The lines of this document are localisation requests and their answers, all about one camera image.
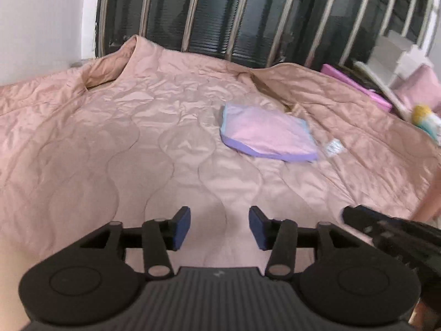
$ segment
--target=purple trim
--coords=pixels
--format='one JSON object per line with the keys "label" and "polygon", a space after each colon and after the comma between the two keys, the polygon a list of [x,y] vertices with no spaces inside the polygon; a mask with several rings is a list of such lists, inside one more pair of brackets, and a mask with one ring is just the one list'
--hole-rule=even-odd
{"label": "purple trim", "polygon": [[269,159],[279,159],[285,162],[311,162],[318,159],[317,152],[308,154],[262,154],[256,152],[254,149],[246,146],[245,144],[238,142],[237,140],[225,137],[222,133],[220,134],[222,142],[230,148],[236,149],[245,154],[251,155],[253,157],[269,158]]}

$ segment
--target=bed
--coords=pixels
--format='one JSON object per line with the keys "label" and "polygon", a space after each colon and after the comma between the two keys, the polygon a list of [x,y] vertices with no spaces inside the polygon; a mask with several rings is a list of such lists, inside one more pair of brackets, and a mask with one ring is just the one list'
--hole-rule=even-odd
{"label": "bed", "polygon": [[[228,148],[219,136],[227,101],[306,120],[318,161]],[[331,77],[292,63],[250,69],[139,36],[79,68],[1,87],[0,111],[0,262],[9,265],[0,290],[10,295],[0,324],[8,330],[26,322],[16,295],[26,269],[109,221],[140,226],[187,205],[192,225],[170,255],[175,269],[262,268],[268,254],[248,228],[251,205],[305,227],[341,225],[341,209],[358,204],[407,218],[438,165],[428,135]],[[334,139],[345,149],[326,154]],[[311,261],[304,251],[296,267]],[[142,270],[138,251],[126,262]]]}

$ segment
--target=folded cloth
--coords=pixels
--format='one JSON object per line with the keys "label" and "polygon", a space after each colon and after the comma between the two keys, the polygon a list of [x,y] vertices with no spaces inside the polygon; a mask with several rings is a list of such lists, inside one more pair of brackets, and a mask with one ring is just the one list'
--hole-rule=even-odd
{"label": "folded cloth", "polygon": [[224,144],[255,157],[317,160],[317,146],[303,119],[279,111],[227,103],[220,129]]}

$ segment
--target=pink object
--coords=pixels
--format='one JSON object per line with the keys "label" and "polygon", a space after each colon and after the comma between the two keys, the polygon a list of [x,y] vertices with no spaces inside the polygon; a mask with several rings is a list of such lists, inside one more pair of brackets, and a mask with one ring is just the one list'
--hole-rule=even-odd
{"label": "pink object", "polygon": [[441,85],[434,70],[427,65],[418,67],[394,92],[409,110],[416,105],[426,105],[437,111],[441,104]]}
{"label": "pink object", "polygon": [[351,87],[354,87],[355,89],[359,90],[360,92],[363,92],[364,94],[368,95],[377,105],[380,109],[390,112],[392,109],[391,103],[386,101],[383,97],[376,94],[374,91],[366,89],[361,87],[358,83],[350,79],[347,75],[340,72],[339,70],[335,69],[334,67],[324,64],[321,68],[321,72],[325,75],[334,77],[338,79],[339,81],[342,81],[346,83],[347,85],[350,85]]}

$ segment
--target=folded pink fabric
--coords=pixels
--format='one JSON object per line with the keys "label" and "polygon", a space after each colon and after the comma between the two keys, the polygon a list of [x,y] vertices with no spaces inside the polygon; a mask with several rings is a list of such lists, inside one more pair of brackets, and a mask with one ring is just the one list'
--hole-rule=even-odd
{"label": "folded pink fabric", "polygon": [[243,153],[283,161],[314,161],[317,147],[303,119],[279,111],[227,103],[220,136]]}
{"label": "folded pink fabric", "polygon": [[426,105],[436,110],[441,104],[441,85],[433,69],[421,65],[395,90],[396,96],[405,107],[413,110],[416,105]]}

